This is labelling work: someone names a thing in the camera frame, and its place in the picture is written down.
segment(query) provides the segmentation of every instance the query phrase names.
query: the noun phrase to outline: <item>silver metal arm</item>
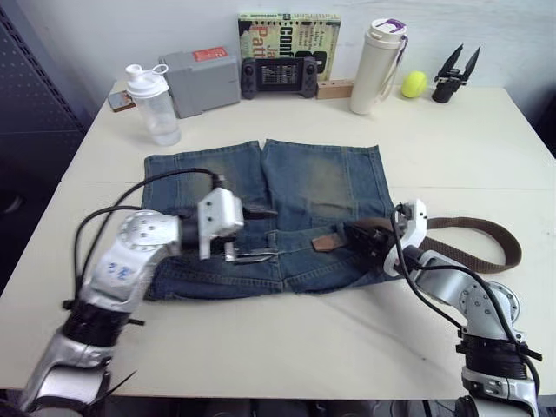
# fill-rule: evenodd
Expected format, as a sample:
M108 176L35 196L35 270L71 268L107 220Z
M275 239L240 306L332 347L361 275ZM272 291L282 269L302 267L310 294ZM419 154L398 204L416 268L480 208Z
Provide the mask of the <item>silver metal arm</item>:
M400 240L404 259L406 253L413 252L413 261L421 267L464 267L432 250L422 252L417 249L426 234L426 207L418 200L408 204L407 209L410 216L401 219L407 231ZM398 263L394 247L385 260L384 270L391 275L397 274ZM461 329L462 343L456 351L466 355L461 379L471 394L466 398L471 401L462 401L460 407L472 407L481 417L538 416L534 381L526 376L526 365L515 352L515 345L508 339L485 289L471 275L455 269L413 268L409 278L424 293L458 309L467 319L467 324ZM498 282L487 281L486 284L498 301L515 340L525 342L525 334L513 327L520 315L517 295ZM456 415L473 414L460 410L460 414Z
M432 250L425 252L419 262L425 267L461 266ZM534 382L530 378L523 378L526 372L525 365L505 362L503 354L498 351L507 347L503 342L509 340L485 290L471 276L456 270L415 270L410 276L425 293L439 302L457 308L467 318L466 326L461 329L464 342L460 347L464 348L458 350L466 355L466 365L461 370L461 379L464 387L472 393L478 412L482 410L479 415L538 416ZM517 295L498 282L486 283L502 307L506 322L514 336L525 342L525 334L513 327L520 315ZM486 352L489 344L492 346L493 355L479 357ZM525 404L530 412L512 406L512 414L509 414L507 407L501 407L499 401Z
M229 190L216 188L197 211L196 240L206 259L213 239L243 227L242 205ZM125 219L33 371L20 399L23 411L47 405L81 412L106 391L117 337L142 302L156 265L179 255L181 241L177 216L140 210Z

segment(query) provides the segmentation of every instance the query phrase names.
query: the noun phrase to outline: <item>book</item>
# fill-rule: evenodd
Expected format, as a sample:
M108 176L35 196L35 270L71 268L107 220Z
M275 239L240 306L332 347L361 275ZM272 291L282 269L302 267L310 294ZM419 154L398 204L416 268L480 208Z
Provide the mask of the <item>book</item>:
M308 13L241 13L240 51L245 58L313 56L318 81L330 79L340 17Z

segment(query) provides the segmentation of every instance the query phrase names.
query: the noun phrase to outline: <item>jeans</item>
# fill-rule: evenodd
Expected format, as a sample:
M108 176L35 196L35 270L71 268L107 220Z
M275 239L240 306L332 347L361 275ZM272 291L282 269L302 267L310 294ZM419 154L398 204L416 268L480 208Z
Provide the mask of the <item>jeans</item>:
M173 169L205 168L224 174L244 204L274 208L272 219L249 220L239 232L239 252L271 248L278 255L253 264L200 261L196 251L168 258L155 271L148 297L229 299L280 292L324 293L392 279L372 269L350 247L317 252L315 237L337 232L362 217L386 217L388 196L378 147L350 148L267 140L145 159L147 177ZM152 182L142 205L163 213L193 207L210 191L210 179L185 174Z

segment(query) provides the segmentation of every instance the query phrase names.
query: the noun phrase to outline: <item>brown belt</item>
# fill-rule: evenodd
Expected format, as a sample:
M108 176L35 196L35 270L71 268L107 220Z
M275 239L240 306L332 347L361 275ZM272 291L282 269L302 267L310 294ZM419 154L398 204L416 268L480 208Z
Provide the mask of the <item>brown belt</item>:
M365 218L357 221L355 225L360 228L382 227L392 230L390 221L384 218ZM504 265L485 261L430 237L426 237L420 245L421 250L434 250L467 266L475 272L498 274L499 272L516 267L521 262L520 243L509 231L494 222L474 219L472 217L436 217L427 220L427 228L471 228L490 235L504 250L504 255L506 256ZM348 242L338 234L325 235L313 239L314 250L319 252L328 252L347 244Z

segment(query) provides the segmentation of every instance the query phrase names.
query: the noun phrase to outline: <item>yellow ball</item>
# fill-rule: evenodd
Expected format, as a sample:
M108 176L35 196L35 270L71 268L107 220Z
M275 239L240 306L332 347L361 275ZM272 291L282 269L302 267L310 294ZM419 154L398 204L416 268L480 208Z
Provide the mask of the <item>yellow ball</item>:
M427 75L421 71L412 71L401 85L401 94L407 98L420 96L427 88Z

